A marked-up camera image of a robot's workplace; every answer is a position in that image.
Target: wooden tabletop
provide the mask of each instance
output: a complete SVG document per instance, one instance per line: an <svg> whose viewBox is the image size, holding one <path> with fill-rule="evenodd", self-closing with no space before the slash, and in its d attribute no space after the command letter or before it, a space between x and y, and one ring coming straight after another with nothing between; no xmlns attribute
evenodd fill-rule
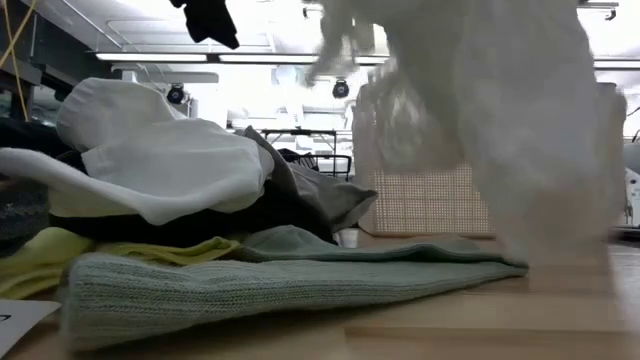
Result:
<svg viewBox="0 0 640 360"><path fill-rule="evenodd" d="M344 239L390 241L401 240ZM45 322L8 359L638 360L639 303L640 250L611 245L534 266L527 279L393 306L256 316L90 354L67 354Z"/></svg>

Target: white paper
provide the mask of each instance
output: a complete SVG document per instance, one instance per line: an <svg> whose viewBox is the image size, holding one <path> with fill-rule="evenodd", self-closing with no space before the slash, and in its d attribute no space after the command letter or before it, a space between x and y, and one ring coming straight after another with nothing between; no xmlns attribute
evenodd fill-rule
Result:
<svg viewBox="0 0 640 360"><path fill-rule="evenodd" d="M0 358L60 304L51 301L0 300Z"/></svg>

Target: ribbed knit fabric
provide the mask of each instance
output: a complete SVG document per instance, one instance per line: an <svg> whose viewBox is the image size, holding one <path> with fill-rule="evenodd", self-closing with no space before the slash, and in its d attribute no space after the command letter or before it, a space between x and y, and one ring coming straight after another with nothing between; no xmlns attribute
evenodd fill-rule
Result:
<svg viewBox="0 0 640 360"><path fill-rule="evenodd" d="M252 252L237 250L236 255L254 261L287 253L328 260L333 249L333 259L340 261L214 261L171 268L83 255L63 275L62 338L72 350L92 350L229 318L392 303L527 272L526 266L510 265L462 239L439 241L450 242L442 248L420 244L364 251L331 245L320 250L322 240L308 236L290 240L263 236L244 243L255 246Z"/></svg>

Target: gray knit fabric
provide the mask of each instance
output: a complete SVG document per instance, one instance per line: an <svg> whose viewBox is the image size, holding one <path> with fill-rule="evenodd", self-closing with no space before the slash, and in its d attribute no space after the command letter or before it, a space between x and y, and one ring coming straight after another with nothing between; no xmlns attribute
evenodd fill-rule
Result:
<svg viewBox="0 0 640 360"><path fill-rule="evenodd" d="M62 279L62 337L72 350L91 350L229 318L392 303L527 272L463 239L437 241L442 247L349 250L301 234L270 230L236 254L263 263L171 268L104 254L80 257ZM269 261L282 258L333 261Z"/></svg>
<svg viewBox="0 0 640 360"><path fill-rule="evenodd" d="M0 257L47 227L48 212L46 186L0 174Z"/></svg>

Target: pile of clothes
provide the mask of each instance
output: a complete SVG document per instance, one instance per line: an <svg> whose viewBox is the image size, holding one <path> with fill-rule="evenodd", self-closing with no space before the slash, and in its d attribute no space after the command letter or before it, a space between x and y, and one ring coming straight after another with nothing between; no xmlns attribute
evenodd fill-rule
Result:
<svg viewBox="0 0 640 360"><path fill-rule="evenodd" d="M83 81L46 134L60 146L0 148L0 298L57 287L73 350L527 272L459 238L340 247L334 234L358 221L374 191L287 163L252 128L176 119L143 85Z"/></svg>

